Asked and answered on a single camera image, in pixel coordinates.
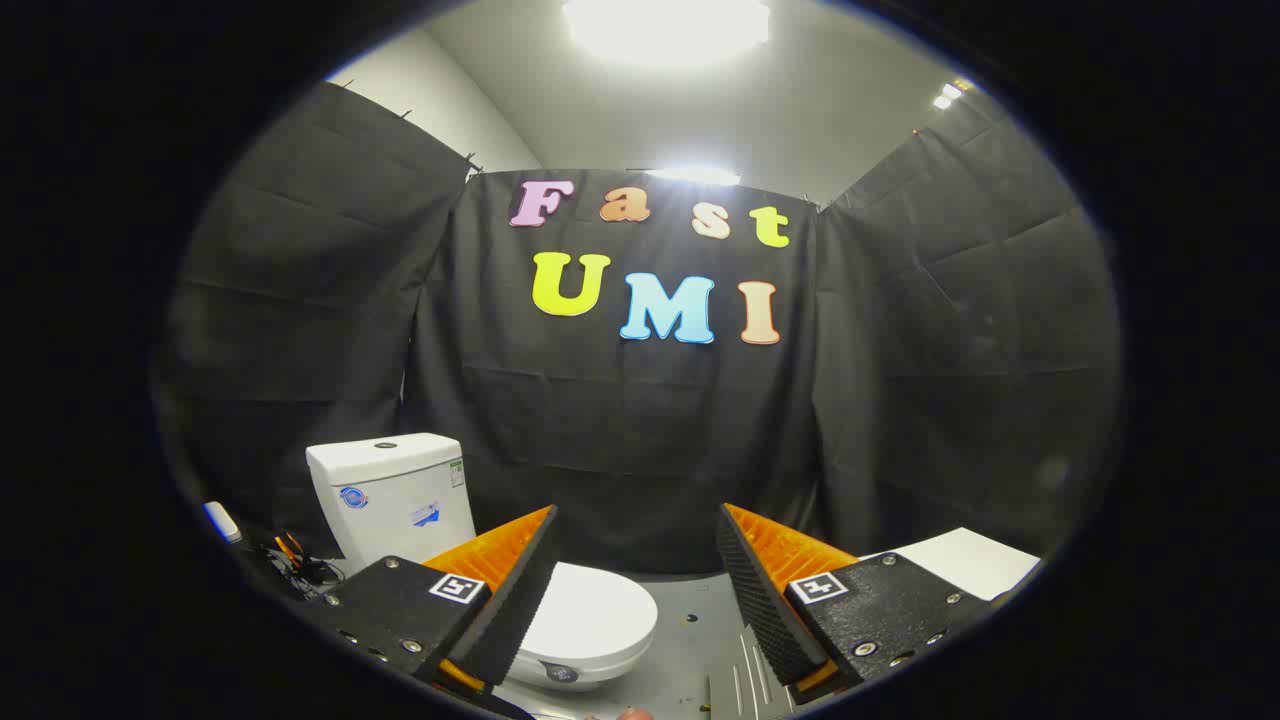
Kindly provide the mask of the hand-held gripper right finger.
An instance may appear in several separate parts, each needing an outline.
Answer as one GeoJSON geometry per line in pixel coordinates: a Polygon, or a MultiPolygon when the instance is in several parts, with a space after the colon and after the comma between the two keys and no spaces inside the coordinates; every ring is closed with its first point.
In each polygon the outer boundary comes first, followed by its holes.
{"type": "Polygon", "coordinates": [[[742,620],[794,693],[896,673],[993,606],[901,553],[858,559],[732,503],[719,506],[716,543],[742,620]]]}

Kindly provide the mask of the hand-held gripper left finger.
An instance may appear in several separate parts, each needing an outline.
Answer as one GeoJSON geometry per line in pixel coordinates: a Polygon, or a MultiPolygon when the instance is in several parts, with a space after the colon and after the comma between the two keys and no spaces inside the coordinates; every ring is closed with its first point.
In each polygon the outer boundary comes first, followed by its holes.
{"type": "Polygon", "coordinates": [[[559,557],[548,505],[422,562],[388,555],[303,606],[353,652],[480,700],[507,676],[559,557]]]}

